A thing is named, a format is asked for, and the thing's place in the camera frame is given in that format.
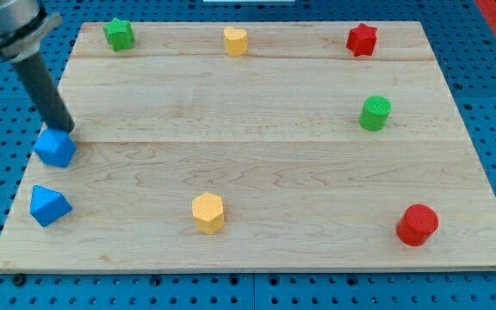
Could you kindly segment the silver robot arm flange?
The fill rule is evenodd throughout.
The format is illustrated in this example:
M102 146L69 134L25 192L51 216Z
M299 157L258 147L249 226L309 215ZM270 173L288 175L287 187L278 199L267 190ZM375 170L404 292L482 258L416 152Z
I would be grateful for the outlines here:
M39 52L41 41L62 23L40 0L0 0L0 57L13 64Z

